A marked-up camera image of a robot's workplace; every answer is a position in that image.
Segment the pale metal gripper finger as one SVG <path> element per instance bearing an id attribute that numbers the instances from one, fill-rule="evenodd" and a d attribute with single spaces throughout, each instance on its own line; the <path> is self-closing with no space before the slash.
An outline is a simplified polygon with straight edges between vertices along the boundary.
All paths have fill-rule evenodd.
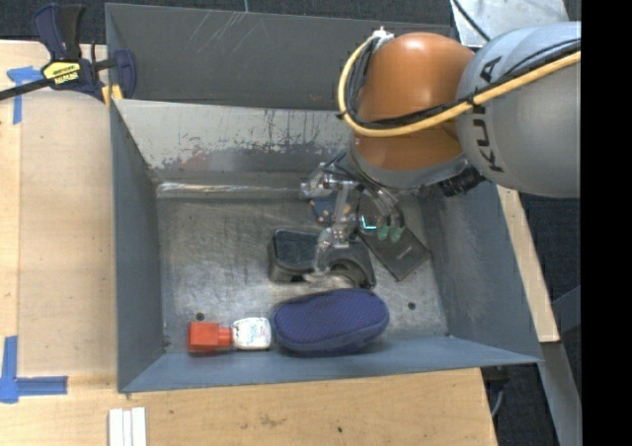
<path id="1" fill-rule="evenodd" d="M 348 270 L 342 264 L 338 263 L 338 268 L 332 269 L 335 266 L 335 259 L 344 256 L 349 248 L 350 242 L 345 236 L 339 236 L 333 228 L 323 229 L 315 246 L 313 281 L 353 284 L 353 280 L 347 274 Z"/>
<path id="2" fill-rule="evenodd" d="M 338 190 L 340 182 L 325 163 L 320 163 L 299 186 L 299 197 L 304 200 L 325 198 Z"/>

